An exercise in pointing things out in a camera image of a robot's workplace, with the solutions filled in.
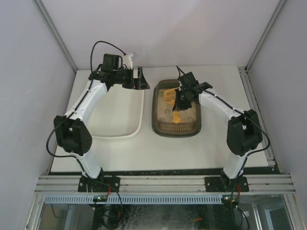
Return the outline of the yellow litter scoop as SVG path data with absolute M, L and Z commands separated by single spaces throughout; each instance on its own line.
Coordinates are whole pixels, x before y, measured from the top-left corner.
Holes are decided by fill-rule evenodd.
M 167 90 L 164 90 L 163 92 L 164 101 L 171 106 L 174 106 L 174 102 L 175 102 L 175 96 L 176 96 L 175 89 L 178 89 L 178 87 L 167 89 Z M 181 122 L 181 118 L 180 118 L 178 111 L 173 111 L 173 122 L 175 124 L 178 124 Z

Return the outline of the grey litter box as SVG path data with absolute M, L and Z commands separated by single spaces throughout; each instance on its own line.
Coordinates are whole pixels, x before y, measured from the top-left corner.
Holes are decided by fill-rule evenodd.
M 173 111 L 174 96 L 164 97 L 166 91 L 173 92 L 179 87 L 178 80 L 160 81 L 153 94 L 152 129 L 163 137 L 185 138 L 197 135 L 201 131 L 201 107 L 192 103 L 192 107 L 184 111 Z

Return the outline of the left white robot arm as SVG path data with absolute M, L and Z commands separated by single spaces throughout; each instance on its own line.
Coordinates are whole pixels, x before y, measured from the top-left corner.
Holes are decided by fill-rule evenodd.
M 87 178 L 97 179 L 103 171 L 91 151 L 93 138 L 87 123 L 98 102 L 116 84 L 132 90 L 150 88 L 142 67 L 125 69 L 99 65 L 91 72 L 84 91 L 72 108 L 54 119 L 57 145 L 63 148 L 68 158 L 79 163 L 83 176 Z

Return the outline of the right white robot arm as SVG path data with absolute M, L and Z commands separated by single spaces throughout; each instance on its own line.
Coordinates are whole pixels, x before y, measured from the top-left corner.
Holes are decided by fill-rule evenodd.
M 220 176 L 221 184 L 227 188 L 243 174 L 248 156 L 263 140 L 258 114 L 252 109 L 237 108 L 206 82 L 181 82 L 173 110 L 187 110 L 193 102 L 208 108 L 227 124 L 226 143 L 230 154 Z

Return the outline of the grey litter clump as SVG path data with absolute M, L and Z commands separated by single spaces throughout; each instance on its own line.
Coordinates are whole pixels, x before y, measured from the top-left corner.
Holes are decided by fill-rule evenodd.
M 165 110 L 164 110 L 164 113 L 165 113 L 166 115 L 168 115 L 168 114 L 170 114 L 170 110 L 169 110 L 169 109 L 165 109 Z
M 192 122 L 194 122 L 194 119 L 193 119 L 192 117 L 189 117 L 189 118 L 188 118 L 188 121 L 189 121 L 190 123 L 192 123 Z

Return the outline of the white plastic tray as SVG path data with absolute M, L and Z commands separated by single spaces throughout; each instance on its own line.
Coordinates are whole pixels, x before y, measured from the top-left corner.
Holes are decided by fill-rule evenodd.
M 87 128 L 94 138 L 125 138 L 136 134 L 142 123 L 144 90 L 114 85 L 92 112 Z

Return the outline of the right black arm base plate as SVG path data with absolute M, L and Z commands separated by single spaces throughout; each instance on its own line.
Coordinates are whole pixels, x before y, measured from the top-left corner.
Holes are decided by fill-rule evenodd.
M 227 177 L 214 176 L 205 177 L 206 192 L 249 192 L 249 186 L 246 177 L 238 177 L 237 179 L 228 179 Z

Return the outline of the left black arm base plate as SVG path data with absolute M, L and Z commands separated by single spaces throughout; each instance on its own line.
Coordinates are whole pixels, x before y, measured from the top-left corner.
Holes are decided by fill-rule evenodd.
M 78 192 L 118 192 L 120 178 L 117 176 L 103 176 L 97 179 L 82 176 L 79 179 Z

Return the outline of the aluminium front rail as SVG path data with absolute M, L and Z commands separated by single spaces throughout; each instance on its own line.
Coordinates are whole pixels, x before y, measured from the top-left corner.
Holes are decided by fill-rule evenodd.
M 36 194 L 76 194 L 81 186 L 79 176 L 40 176 Z M 246 175 L 238 182 L 243 194 L 294 194 L 288 174 Z M 208 175 L 120 176 L 114 187 L 121 194 L 205 194 L 210 193 Z

